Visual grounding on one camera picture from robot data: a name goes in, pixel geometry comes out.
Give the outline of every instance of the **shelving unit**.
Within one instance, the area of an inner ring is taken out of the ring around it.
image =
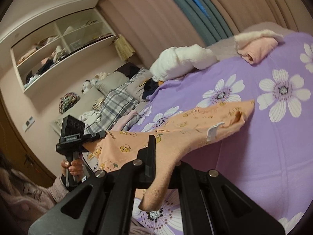
[[[28,97],[33,96],[65,68],[110,45],[115,36],[112,28],[95,8],[65,16],[35,30],[11,48],[12,64],[23,93]],[[19,63],[20,58],[34,44],[48,37],[55,39]],[[35,74],[43,66],[41,61],[51,57],[57,46],[65,48],[68,56],[25,86],[29,72]]]

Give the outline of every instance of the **hand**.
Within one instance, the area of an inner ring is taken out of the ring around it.
[[[79,155],[79,159],[72,161],[71,165],[69,162],[63,160],[61,162],[62,173],[66,177],[66,169],[68,169],[72,176],[78,176],[79,181],[83,178],[83,160],[82,155]]]

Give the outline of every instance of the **light switch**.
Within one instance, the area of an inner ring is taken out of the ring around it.
[[[22,126],[23,131],[26,132],[26,131],[29,129],[29,127],[32,126],[32,124],[33,124],[34,122],[35,122],[35,120],[34,120],[34,118],[31,116],[31,117],[26,121],[26,123],[23,124],[23,126]]]

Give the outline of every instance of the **white flower print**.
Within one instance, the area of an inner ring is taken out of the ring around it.
[[[303,46],[306,54],[300,54],[300,60],[306,63],[306,69],[310,73],[313,73],[313,44],[310,47],[309,44],[304,43]]]
[[[301,101],[309,100],[311,92],[308,89],[302,88],[304,79],[296,74],[289,78],[286,70],[273,70],[273,80],[263,79],[259,83],[259,87],[268,93],[262,94],[257,98],[259,110],[265,110],[272,105],[275,100],[277,102],[270,109],[270,120],[279,122],[285,115],[287,105],[291,115],[298,118],[301,115]]]
[[[163,113],[158,113],[155,115],[153,119],[153,123],[148,123],[146,126],[143,128],[142,132],[150,132],[154,131],[157,127],[160,127],[162,124],[164,124],[172,115],[174,115],[177,110],[179,109],[179,106],[170,108],[167,110],[164,114]]]
[[[245,85],[243,80],[235,82],[236,74],[233,74],[229,79],[224,83],[224,80],[221,79],[217,82],[215,90],[209,90],[202,95],[202,98],[205,98],[197,104],[198,107],[206,108],[211,104],[216,104],[220,101],[222,102],[234,102],[241,101],[241,98],[237,93],[244,90]]]
[[[183,234],[183,221],[179,206],[178,190],[168,190],[158,211],[141,211],[141,200],[135,198],[132,216],[156,235]]]
[[[281,225],[285,229],[285,233],[288,234],[294,227],[295,225],[300,221],[300,219],[303,217],[304,213],[300,212],[296,214],[290,221],[286,217],[283,217],[278,220],[278,222],[281,223]]]
[[[139,115],[140,119],[137,122],[138,125],[141,125],[144,122],[144,120],[146,119],[146,117],[148,117],[150,115],[151,109],[152,109],[152,105],[146,107],[145,109],[143,109],[142,111],[139,112],[138,115]]]

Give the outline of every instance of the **black handle grip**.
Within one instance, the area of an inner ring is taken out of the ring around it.
[[[68,153],[65,155],[66,161],[70,164],[72,161],[79,158],[79,152]],[[78,183],[78,177],[72,176],[70,171],[66,169],[66,187],[76,187]]]

